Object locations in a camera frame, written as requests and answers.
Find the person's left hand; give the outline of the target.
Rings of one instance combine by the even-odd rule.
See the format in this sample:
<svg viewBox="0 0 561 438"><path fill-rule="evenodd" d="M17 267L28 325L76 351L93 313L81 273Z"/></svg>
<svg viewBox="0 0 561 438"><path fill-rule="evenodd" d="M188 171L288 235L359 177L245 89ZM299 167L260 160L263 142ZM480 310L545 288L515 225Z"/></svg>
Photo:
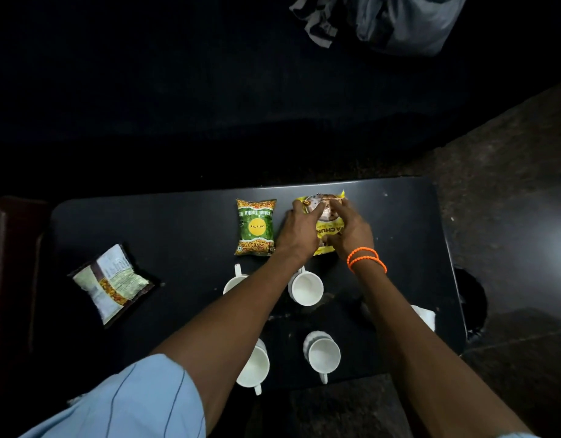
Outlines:
<svg viewBox="0 0 561 438"><path fill-rule="evenodd" d="M277 237L275 253L291 255L298 259L299 267L303 266L320 245L316 224L324 210L321 201L312 213L305 213L303 203L294 200Z"/></svg>

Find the light blue shirt sleeve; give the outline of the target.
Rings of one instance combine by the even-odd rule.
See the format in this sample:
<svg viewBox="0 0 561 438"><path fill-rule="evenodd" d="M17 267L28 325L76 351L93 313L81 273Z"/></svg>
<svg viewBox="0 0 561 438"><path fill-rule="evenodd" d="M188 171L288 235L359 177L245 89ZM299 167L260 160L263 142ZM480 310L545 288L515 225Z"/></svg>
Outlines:
<svg viewBox="0 0 561 438"><path fill-rule="evenodd" d="M105 379L19 438L206 438L204 409L189 373L164 354Z"/></svg>

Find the black table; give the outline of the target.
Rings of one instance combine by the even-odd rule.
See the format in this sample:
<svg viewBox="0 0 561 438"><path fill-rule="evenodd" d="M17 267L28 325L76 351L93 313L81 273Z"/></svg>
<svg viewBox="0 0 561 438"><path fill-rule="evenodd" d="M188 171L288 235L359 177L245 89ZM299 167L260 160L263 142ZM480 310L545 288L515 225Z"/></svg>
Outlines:
<svg viewBox="0 0 561 438"><path fill-rule="evenodd" d="M371 225L388 277L411 304L434 311L439 338L463 353L466 328L437 193L426 178L399 177L65 201L41 247L33 338L41 369L69 391L97 384L222 296L235 264L244 273L264 264L265 257L234 255L237 198L276 198L277 230L295 198L343 190ZM69 274L117 243L156 287L104 328Z"/></svg>

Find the yellow snack packet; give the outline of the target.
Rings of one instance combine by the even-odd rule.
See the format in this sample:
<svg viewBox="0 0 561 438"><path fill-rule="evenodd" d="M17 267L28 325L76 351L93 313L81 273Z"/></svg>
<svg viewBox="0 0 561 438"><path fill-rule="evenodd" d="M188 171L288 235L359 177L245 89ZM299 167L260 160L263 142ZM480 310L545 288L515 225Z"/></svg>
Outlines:
<svg viewBox="0 0 561 438"><path fill-rule="evenodd" d="M316 225L325 225L325 234L334 235L342 231L344 223L342 218L331 208L330 201L336 200L341 203L343 198L345 198L344 190L339 194L317 193L312 196L303 196L297 199L301 202L302 209L305 214L310 214L319 205L323 205L323 213L317 220ZM335 249L331 246L326 246L325 251L315 251L314 256L324 255L334 251Z"/></svg>

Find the person's right hand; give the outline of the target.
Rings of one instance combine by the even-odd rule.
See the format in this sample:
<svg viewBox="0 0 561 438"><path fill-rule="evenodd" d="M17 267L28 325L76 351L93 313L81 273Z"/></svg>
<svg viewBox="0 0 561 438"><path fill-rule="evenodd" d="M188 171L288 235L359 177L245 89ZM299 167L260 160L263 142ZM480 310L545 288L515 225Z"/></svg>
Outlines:
<svg viewBox="0 0 561 438"><path fill-rule="evenodd" d="M330 205L344 223L340 232L342 234L342 248L335 249L338 256L346 263L359 256L375 257L372 229L352 207L349 200L343 198L341 203L331 200Z"/></svg>

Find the white and brown snack packet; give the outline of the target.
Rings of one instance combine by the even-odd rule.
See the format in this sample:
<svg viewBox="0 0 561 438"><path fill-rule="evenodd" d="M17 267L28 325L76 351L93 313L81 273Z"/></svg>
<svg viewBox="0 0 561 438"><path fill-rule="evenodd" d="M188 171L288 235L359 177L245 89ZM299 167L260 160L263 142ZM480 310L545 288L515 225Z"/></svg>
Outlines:
<svg viewBox="0 0 561 438"><path fill-rule="evenodd" d="M104 328L109 328L156 285L135 269L126 249L117 243L68 277L94 303Z"/></svg>

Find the dark sofa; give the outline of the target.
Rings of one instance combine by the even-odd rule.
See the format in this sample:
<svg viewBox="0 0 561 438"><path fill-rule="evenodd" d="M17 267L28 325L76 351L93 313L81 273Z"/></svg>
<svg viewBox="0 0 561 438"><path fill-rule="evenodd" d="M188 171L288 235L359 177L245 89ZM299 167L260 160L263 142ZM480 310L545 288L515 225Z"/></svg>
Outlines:
<svg viewBox="0 0 561 438"><path fill-rule="evenodd" d="M434 57L293 0L0 0L0 196L43 200L355 176L561 81L561 0L466 0Z"/></svg>

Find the white cup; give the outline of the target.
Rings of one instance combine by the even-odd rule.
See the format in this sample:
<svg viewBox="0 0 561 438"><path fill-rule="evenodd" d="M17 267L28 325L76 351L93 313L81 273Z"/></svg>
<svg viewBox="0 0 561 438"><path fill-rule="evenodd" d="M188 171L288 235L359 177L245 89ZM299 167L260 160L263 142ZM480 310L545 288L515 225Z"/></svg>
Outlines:
<svg viewBox="0 0 561 438"><path fill-rule="evenodd" d="M324 294L321 278L313 272L301 267L287 285L291 299L304 307L312 307L319 303Z"/></svg>
<svg viewBox="0 0 561 438"><path fill-rule="evenodd" d="M234 265L234 276L224 286L223 294L226 294L227 292L229 292L233 287L240 284L248 276L249 276L248 274L243 273L241 265L239 263L236 263Z"/></svg>
<svg viewBox="0 0 561 438"><path fill-rule="evenodd" d="M328 384L328 375L341 363L341 349L335 340L324 331L312 331L303 343L305 360L320 376L321 383Z"/></svg>
<svg viewBox="0 0 561 438"><path fill-rule="evenodd" d="M258 339L236 383L244 388L253 388L255 394L260 396L262 394L262 383L268 376L269 370L270 360L267 348L262 339Z"/></svg>
<svg viewBox="0 0 561 438"><path fill-rule="evenodd" d="M423 322L430 328L431 331L436 330L436 313L429 309L424 309L416 305L411 305L412 309L423 320Z"/></svg>

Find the grey cloth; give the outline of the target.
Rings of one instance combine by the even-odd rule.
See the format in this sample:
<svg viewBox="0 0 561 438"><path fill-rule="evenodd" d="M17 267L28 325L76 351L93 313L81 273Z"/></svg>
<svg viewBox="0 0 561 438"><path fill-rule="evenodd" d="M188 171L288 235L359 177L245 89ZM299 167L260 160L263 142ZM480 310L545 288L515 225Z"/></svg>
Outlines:
<svg viewBox="0 0 561 438"><path fill-rule="evenodd" d="M434 57L441 52L467 0L294 0L315 44L328 49L340 28L376 52Z"/></svg>

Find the person's right forearm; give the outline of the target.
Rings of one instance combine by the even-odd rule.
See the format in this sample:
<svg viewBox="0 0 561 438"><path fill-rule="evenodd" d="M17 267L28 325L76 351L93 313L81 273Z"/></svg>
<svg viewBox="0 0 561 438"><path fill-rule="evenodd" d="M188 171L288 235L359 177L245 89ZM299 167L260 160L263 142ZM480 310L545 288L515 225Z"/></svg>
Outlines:
<svg viewBox="0 0 561 438"><path fill-rule="evenodd" d="M364 290L390 374L430 438L537 438L423 322L372 256L348 263Z"/></svg>

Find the person's left forearm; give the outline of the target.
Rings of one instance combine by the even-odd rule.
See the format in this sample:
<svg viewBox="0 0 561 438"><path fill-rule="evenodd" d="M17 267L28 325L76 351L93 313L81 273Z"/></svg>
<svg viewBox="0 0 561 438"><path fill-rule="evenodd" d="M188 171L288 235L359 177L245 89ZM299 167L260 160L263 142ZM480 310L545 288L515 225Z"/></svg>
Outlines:
<svg viewBox="0 0 561 438"><path fill-rule="evenodd" d="M311 255L277 250L264 265L171 334L151 354L184 368L201 398L209 436L292 275Z"/></svg>

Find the green snack packet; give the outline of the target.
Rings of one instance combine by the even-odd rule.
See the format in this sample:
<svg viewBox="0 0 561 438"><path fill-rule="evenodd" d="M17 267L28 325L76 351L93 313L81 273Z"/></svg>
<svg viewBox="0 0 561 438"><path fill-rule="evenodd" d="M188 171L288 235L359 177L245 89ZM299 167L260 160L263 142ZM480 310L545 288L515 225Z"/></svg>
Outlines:
<svg viewBox="0 0 561 438"><path fill-rule="evenodd" d="M245 201L236 199L239 241L235 256L271 256L275 251L273 212L276 199Z"/></svg>

